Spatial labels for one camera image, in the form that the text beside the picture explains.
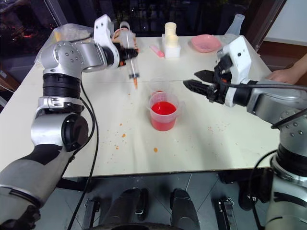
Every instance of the measuring cup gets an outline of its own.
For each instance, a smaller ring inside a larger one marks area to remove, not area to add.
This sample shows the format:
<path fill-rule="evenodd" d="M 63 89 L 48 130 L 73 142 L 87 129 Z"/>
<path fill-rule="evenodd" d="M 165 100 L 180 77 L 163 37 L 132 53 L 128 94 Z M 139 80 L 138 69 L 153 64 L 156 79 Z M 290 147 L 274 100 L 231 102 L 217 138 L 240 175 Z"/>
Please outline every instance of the measuring cup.
<path fill-rule="evenodd" d="M 157 92 L 170 92 L 169 81 L 164 78 L 153 78 L 148 83 L 150 95 L 153 96 Z"/>
<path fill-rule="evenodd" d="M 174 110 L 169 109 L 168 107 L 164 113 L 161 111 L 154 111 L 154 105 L 158 103 L 165 103 L 166 105 L 174 106 Z M 176 95 L 169 92 L 158 92 L 154 94 L 149 100 L 150 117 L 152 126 L 159 131 L 168 131 L 170 130 L 176 121 L 176 118 L 181 114 L 183 107 L 185 106 L 184 102 L 179 102 Z"/>

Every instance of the human hand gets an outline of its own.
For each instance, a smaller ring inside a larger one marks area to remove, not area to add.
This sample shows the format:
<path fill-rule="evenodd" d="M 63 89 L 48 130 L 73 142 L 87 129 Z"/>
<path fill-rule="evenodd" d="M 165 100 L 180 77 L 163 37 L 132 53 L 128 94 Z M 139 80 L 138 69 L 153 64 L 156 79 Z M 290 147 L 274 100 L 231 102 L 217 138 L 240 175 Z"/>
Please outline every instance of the human hand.
<path fill-rule="evenodd" d="M 276 70 L 273 73 L 271 73 L 267 77 L 267 79 L 288 84 L 295 84 L 300 79 L 300 77 L 301 75 L 296 73 L 295 69 L 289 68 L 289 69 Z"/>

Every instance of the orange syringe tip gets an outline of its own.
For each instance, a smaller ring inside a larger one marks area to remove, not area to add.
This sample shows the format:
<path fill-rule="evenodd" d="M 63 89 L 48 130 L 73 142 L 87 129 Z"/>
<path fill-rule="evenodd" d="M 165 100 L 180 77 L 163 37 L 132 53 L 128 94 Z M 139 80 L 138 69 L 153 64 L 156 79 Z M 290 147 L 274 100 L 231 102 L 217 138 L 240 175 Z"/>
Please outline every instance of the orange syringe tip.
<path fill-rule="evenodd" d="M 138 89 L 138 80 L 136 78 L 134 79 L 134 87 L 136 90 Z"/>

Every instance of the plastic bag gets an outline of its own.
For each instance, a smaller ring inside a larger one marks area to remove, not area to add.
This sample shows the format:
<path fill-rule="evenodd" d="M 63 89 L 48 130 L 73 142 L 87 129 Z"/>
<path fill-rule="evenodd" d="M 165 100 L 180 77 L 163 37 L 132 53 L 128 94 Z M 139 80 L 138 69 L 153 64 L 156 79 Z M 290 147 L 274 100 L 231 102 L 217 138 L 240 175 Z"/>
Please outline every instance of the plastic bag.
<path fill-rule="evenodd" d="M 44 45 L 39 50 L 34 63 L 39 62 L 41 63 L 41 53 L 44 49 L 47 47 L 60 42 L 60 41 L 67 41 L 67 42 L 82 42 L 90 43 L 94 42 L 93 39 L 93 32 L 94 29 L 92 27 L 87 27 L 84 25 L 78 25 L 78 24 L 65 24 L 63 26 L 60 26 L 58 28 L 55 28 L 52 32 L 47 41 L 44 43 Z"/>

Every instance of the floor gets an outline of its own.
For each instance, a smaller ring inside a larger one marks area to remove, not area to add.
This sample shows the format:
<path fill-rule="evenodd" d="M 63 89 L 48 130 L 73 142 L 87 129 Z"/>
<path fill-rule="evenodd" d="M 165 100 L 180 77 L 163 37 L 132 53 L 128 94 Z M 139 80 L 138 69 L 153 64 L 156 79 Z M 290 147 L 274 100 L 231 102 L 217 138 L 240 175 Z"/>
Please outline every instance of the floor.
<path fill-rule="evenodd" d="M 99 197 L 102 204 L 100 212 L 95 216 L 94 226 L 97 226 L 112 201 L 132 187 L 145 187 L 149 190 L 150 206 L 146 222 L 170 224 L 169 195 L 175 188 L 182 188 L 186 189 L 194 203 L 202 230 L 218 229 L 212 200 L 223 196 L 231 197 L 235 203 L 237 229 L 257 230 L 252 212 L 244 211 L 238 205 L 238 185 L 223 184 L 215 172 L 103 178 L 85 196 L 72 229 L 82 229 L 84 203 L 88 198 Z M 41 219 L 37 222 L 36 230 L 67 229 L 80 196 L 80 192 L 57 188 L 41 209 Z M 267 207 L 268 204 L 262 204 L 260 201 L 256 204 L 262 225 Z"/>

